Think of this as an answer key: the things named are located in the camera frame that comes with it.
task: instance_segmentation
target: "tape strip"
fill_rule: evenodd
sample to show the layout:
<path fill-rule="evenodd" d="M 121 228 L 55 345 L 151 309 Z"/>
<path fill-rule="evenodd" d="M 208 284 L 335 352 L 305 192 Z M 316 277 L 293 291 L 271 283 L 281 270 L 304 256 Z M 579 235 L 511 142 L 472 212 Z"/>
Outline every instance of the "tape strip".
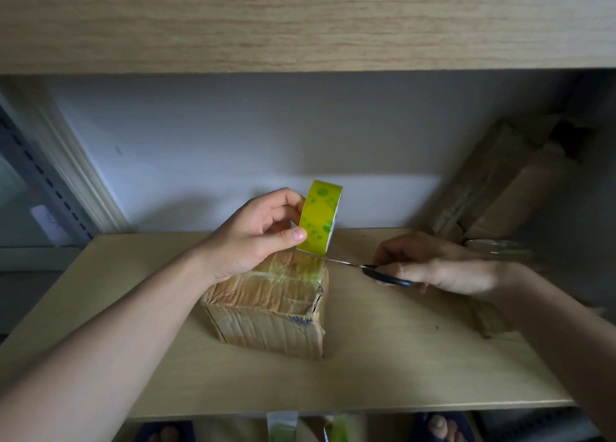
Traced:
<path fill-rule="evenodd" d="M 300 227 L 306 230 L 308 237 L 297 246 L 299 250 L 325 256 L 342 193 L 342 186 L 317 180 L 312 182 L 299 220 Z"/>

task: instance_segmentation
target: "forearm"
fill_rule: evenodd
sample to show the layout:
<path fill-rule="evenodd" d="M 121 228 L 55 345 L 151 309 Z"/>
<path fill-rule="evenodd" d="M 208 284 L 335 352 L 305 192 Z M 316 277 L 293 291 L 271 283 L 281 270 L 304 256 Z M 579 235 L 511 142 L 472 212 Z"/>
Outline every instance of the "forearm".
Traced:
<path fill-rule="evenodd" d="M 606 438 L 616 440 L 616 327 L 541 276 L 509 264 L 492 300 Z"/>
<path fill-rule="evenodd" d="M 2 395 L 4 436 L 110 440 L 208 282 L 186 254 L 66 337 Z"/>

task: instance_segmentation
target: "toe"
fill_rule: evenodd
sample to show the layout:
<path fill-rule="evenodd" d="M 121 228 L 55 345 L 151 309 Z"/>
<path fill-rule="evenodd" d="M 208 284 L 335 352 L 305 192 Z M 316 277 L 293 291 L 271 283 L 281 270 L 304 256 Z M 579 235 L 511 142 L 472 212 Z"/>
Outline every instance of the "toe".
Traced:
<path fill-rule="evenodd" d="M 173 426 L 167 426 L 160 431 L 160 442 L 179 442 L 180 433 Z"/>
<path fill-rule="evenodd" d="M 427 428 L 432 435 L 441 440 L 447 435 L 447 421 L 440 414 L 435 414 L 430 418 Z"/>
<path fill-rule="evenodd" d="M 453 419 L 448 419 L 445 440 L 447 442 L 456 442 L 456 432 L 458 432 L 458 424 Z"/>

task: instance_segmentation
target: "foot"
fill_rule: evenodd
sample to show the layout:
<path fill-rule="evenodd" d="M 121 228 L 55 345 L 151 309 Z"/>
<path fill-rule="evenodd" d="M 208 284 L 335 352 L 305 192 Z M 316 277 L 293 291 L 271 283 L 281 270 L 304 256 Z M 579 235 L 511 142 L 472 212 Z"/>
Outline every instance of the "foot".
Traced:
<path fill-rule="evenodd" d="M 180 442 L 180 432 L 173 426 L 167 426 L 160 434 L 152 434 L 148 442 Z"/>
<path fill-rule="evenodd" d="M 430 418 L 427 428 L 437 439 L 445 442 L 466 442 L 462 432 L 458 431 L 456 422 L 452 419 L 445 419 L 440 414 L 435 414 Z"/>

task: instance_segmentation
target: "wood grain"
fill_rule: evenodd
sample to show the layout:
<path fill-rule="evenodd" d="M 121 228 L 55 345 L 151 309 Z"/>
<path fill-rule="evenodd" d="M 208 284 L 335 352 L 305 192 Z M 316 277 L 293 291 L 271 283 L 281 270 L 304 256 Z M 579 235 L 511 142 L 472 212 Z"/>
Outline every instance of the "wood grain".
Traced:
<path fill-rule="evenodd" d="M 336 230 L 328 254 L 367 261 L 403 231 Z M 0 347 L 0 386 L 203 236 L 97 237 Z M 130 418 L 572 403 L 526 343 L 482 338 L 465 298 L 379 286 L 344 265 L 329 274 L 323 360 L 221 343 L 197 305 Z"/>
<path fill-rule="evenodd" d="M 616 66 L 616 0 L 0 0 L 0 73 Z"/>

